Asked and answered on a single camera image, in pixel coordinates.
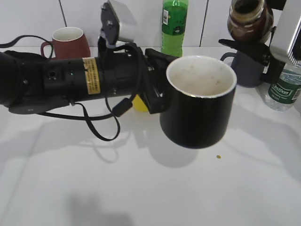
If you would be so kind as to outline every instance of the white countertop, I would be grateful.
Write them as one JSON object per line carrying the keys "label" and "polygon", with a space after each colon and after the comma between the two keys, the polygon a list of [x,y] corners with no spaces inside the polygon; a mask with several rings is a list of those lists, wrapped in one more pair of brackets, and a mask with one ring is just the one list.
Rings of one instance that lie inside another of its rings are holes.
{"label": "white countertop", "polygon": [[[215,58],[226,51],[184,48]],[[85,104],[91,115],[106,113],[103,100]],[[55,112],[82,115],[79,106]],[[0,115],[0,226],[301,225],[301,117],[269,109],[256,89],[237,88],[224,139],[202,150],[173,144],[158,115],[134,110],[111,143],[84,122],[4,107]],[[115,133],[112,120],[95,125]]]}

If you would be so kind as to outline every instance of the red mug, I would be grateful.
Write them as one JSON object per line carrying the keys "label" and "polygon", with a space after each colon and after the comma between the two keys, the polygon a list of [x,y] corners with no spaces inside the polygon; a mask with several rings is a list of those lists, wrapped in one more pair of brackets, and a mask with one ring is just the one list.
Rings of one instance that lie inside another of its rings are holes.
{"label": "red mug", "polygon": [[[52,44],[55,58],[76,59],[91,57],[88,41],[82,29],[78,27],[63,27],[52,34]],[[41,45],[41,55],[45,57],[44,47],[49,46],[47,42]]]}

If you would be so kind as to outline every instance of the green bottle label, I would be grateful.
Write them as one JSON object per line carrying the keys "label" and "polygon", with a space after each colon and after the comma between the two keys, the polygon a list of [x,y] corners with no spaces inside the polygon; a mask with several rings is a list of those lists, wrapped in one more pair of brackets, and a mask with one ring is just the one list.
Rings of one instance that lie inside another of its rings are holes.
{"label": "green bottle label", "polygon": [[184,7],[169,6],[163,8],[162,32],[169,35],[185,33],[187,9]]}
{"label": "green bottle label", "polygon": [[281,79],[269,89],[269,96],[273,100],[286,105],[295,103],[300,93],[301,85],[293,85]]}

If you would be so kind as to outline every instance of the white tile wall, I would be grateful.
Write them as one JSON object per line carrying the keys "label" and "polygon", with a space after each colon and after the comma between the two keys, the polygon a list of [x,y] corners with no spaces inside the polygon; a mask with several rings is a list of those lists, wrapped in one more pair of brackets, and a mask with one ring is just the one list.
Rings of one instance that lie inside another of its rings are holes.
{"label": "white tile wall", "polygon": [[[50,39],[64,26],[58,0],[0,0],[0,43],[12,41],[22,34]],[[18,46],[39,46],[35,38],[21,40]]]}
{"label": "white tile wall", "polygon": [[[106,0],[62,0],[67,24],[82,28],[91,46],[97,46],[101,28],[100,7]],[[163,0],[120,0],[128,5],[138,22],[135,42],[139,46],[161,45],[161,11]],[[190,0],[184,46],[198,47],[201,39],[207,0]],[[209,0],[202,47],[220,46],[218,40],[230,39],[227,18],[231,0]],[[280,11],[275,10],[275,24]],[[0,43],[21,34],[51,34],[64,26],[59,0],[0,0]],[[41,41],[27,38],[17,46],[39,46]]]}
{"label": "white tile wall", "polygon": [[[139,46],[161,45],[163,0],[119,0],[125,3],[138,22],[135,42]],[[68,26],[82,28],[91,46],[97,46],[101,28],[100,7],[105,0],[62,0]],[[190,0],[184,46],[198,47],[203,28],[206,0]]]}
{"label": "white tile wall", "polygon": [[[202,47],[221,46],[219,39],[232,39],[227,28],[231,0],[209,0]],[[281,11],[274,10],[275,23],[278,23]]]}

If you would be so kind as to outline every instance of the yellow warning label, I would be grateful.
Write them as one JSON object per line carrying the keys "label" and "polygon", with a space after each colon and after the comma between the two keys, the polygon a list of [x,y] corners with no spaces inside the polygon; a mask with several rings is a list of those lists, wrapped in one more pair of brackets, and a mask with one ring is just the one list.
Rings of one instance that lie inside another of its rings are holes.
{"label": "yellow warning label", "polygon": [[95,58],[83,58],[89,95],[100,94],[100,81]]}

